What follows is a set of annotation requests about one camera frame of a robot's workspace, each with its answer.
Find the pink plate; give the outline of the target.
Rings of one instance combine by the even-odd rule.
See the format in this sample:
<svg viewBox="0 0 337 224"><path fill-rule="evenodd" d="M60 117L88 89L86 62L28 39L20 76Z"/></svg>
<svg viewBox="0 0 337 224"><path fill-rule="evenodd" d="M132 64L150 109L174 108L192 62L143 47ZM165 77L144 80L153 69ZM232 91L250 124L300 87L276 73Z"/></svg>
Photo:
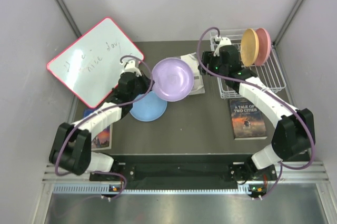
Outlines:
<svg viewBox="0 0 337 224"><path fill-rule="evenodd" d="M256 66L262 66L270 56L271 38L268 31L264 28L258 28L256 34L259 39L259 52L254 64Z"/></svg>

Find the yellow plate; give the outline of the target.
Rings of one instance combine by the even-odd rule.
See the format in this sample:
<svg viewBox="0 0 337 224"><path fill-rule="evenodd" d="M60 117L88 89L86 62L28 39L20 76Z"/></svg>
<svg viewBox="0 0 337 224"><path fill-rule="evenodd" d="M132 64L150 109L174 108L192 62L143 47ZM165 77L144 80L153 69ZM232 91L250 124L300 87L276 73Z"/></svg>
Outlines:
<svg viewBox="0 0 337 224"><path fill-rule="evenodd" d="M245 67L253 65L259 53L259 38L254 29L248 28L241 39L241 60Z"/></svg>

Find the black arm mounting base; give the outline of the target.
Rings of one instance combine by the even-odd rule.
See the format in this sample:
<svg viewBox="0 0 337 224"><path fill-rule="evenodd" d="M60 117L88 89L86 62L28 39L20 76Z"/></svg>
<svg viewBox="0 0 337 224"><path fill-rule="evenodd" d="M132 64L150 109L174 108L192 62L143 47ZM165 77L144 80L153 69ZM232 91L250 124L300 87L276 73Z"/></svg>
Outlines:
<svg viewBox="0 0 337 224"><path fill-rule="evenodd" d="M128 182L145 178L219 178L222 181L274 181L275 166L258 170L249 154L114 155L111 172Z"/></svg>

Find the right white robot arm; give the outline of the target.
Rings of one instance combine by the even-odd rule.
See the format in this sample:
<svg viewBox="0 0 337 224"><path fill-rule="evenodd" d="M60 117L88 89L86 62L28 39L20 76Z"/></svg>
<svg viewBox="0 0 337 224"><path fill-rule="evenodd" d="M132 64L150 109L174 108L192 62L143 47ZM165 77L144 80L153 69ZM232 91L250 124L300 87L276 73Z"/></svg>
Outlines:
<svg viewBox="0 0 337 224"><path fill-rule="evenodd" d="M228 38L222 38L215 52L196 51L199 71L203 75L224 79L237 94L250 101L274 126L271 143L248 157L245 171L256 180L265 168L287 161L315 148L313 113L286 103L263 84L255 72L243 68L238 49Z"/></svg>

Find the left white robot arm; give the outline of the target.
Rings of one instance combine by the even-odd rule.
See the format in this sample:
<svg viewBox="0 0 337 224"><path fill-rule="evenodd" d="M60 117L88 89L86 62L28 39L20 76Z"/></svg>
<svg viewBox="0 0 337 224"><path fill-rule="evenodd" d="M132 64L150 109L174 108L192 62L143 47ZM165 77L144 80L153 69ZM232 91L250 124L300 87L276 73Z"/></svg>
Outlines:
<svg viewBox="0 0 337 224"><path fill-rule="evenodd" d="M64 122L58 127L49 154L49 162L54 165L57 176L93 172L108 180L118 177L120 171L114 159L92 151L91 142L106 127L125 117L135 102L149 94L154 84L151 75L146 76L139 70L141 59L125 55L120 63L123 71L110 100L85 118L73 123Z"/></svg>

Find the blue plate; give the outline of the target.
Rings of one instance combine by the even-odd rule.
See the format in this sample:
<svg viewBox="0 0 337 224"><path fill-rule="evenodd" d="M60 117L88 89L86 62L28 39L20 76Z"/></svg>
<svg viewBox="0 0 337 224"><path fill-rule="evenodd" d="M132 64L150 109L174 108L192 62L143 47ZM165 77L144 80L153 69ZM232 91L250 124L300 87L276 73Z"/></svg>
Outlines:
<svg viewBox="0 0 337 224"><path fill-rule="evenodd" d="M142 122L151 122L160 118L167 108L167 101L159 98L153 91L141 100L133 103L130 114Z"/></svg>

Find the purple plate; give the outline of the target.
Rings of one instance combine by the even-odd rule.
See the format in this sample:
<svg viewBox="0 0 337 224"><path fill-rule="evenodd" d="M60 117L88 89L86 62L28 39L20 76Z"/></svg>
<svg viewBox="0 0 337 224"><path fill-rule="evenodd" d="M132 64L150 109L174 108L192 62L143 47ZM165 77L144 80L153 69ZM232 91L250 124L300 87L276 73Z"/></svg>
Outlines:
<svg viewBox="0 0 337 224"><path fill-rule="evenodd" d="M159 61L152 69L153 92L162 100L176 102L186 98L194 85L188 64L176 57Z"/></svg>

